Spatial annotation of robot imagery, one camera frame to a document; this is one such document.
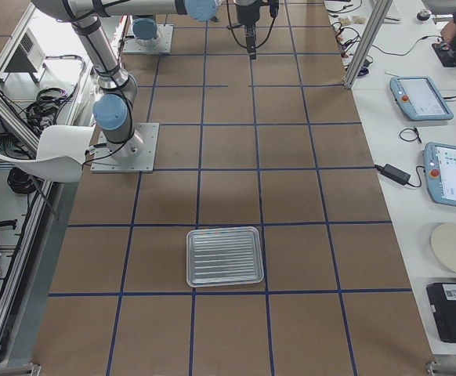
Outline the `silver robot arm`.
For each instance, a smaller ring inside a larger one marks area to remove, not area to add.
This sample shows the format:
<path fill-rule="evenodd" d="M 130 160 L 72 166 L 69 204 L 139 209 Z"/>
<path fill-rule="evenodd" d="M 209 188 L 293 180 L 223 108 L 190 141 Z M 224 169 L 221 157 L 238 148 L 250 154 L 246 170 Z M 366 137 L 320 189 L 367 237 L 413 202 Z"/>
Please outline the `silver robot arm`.
<path fill-rule="evenodd" d="M 131 25 L 134 39 L 139 45 L 153 45 L 160 41 L 158 26 L 153 17 L 136 17 Z"/>
<path fill-rule="evenodd" d="M 92 113 L 106 138 L 108 155 L 129 164 L 143 149 L 143 134 L 133 124 L 132 108 L 137 94 L 135 78 L 121 65 L 103 30 L 100 19 L 110 16 L 187 15 L 210 20 L 219 1 L 33 1 L 45 15 L 69 23 L 80 39 L 95 72 L 103 96 Z"/>

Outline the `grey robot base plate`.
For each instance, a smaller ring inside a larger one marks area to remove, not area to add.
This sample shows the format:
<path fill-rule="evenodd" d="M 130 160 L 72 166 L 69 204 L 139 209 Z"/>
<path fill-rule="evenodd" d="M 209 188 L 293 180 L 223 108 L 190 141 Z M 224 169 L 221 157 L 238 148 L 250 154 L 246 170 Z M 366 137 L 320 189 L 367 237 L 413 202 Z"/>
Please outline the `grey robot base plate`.
<path fill-rule="evenodd" d="M 108 131 L 102 130 L 98 139 L 105 147 L 97 148 L 91 163 L 93 173 L 133 173 L 154 170 L 159 133 L 158 123 L 134 123 L 134 133 L 125 144 L 107 140 Z"/>

